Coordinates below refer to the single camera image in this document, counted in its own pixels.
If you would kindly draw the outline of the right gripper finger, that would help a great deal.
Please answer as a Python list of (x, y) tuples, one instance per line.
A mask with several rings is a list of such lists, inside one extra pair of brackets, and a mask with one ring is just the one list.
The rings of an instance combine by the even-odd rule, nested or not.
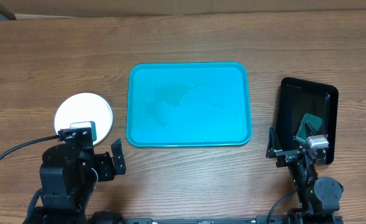
[(309, 121), (306, 121), (304, 123), (304, 129), (305, 129), (305, 139), (311, 136), (318, 135), (317, 130), (312, 126), (312, 124)]
[(268, 147), (266, 150), (267, 156), (278, 156), (283, 151), (279, 139), (271, 126), (269, 128), (269, 139), (268, 139)]

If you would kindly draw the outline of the green scouring sponge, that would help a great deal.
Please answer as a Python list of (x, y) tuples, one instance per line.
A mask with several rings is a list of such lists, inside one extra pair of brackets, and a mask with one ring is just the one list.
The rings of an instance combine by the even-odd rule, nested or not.
[(319, 135), (321, 133), (320, 128), (322, 127), (322, 123), (323, 120), (321, 118), (305, 113), (300, 121), (294, 140), (304, 144), (308, 137)]

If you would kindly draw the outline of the white plate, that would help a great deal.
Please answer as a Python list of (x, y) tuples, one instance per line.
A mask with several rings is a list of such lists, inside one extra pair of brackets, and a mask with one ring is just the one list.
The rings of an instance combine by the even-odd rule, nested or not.
[(93, 145), (102, 142), (113, 125), (113, 112), (108, 102), (94, 93), (79, 93), (67, 98), (58, 108), (54, 128), (92, 128)]

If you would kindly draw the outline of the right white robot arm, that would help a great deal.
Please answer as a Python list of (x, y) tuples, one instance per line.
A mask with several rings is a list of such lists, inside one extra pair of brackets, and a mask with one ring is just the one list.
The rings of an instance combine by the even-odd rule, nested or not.
[[(343, 218), (336, 216), (335, 212), (340, 210), (344, 188), (331, 177), (319, 177), (314, 166), (320, 156), (326, 155), (329, 141), (310, 123), (306, 122), (304, 127), (308, 134), (305, 143), (290, 151), (283, 150), (275, 130), (269, 130), (266, 157), (277, 159), (276, 167), (289, 169), (295, 189), (272, 206), (265, 223), (343, 224)], [(298, 195), (300, 207), (290, 209), (285, 215), (274, 216), (275, 208), (294, 194)]]

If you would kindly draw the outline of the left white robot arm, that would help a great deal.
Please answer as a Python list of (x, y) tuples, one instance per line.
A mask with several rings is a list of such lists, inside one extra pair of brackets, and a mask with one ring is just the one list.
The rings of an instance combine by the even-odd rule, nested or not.
[(93, 146), (78, 142), (46, 150), (39, 169), (42, 187), (31, 199), (24, 223), (125, 223), (121, 213), (100, 211), (87, 218), (85, 212), (99, 182), (126, 173), (120, 139), (111, 151), (95, 154)]

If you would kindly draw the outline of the black water tray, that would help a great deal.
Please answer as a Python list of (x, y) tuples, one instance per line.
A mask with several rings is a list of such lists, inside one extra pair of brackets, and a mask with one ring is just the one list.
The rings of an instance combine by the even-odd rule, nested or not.
[(275, 149), (299, 149), (306, 140), (305, 122), (329, 141), (325, 164), (334, 160), (339, 92), (322, 83), (286, 77), (282, 79), (273, 131)]

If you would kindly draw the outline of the teal plastic tray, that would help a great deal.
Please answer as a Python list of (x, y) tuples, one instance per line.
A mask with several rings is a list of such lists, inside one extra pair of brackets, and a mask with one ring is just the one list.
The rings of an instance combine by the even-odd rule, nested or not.
[(242, 64), (142, 63), (130, 71), (126, 138), (132, 145), (241, 146), (252, 135)]

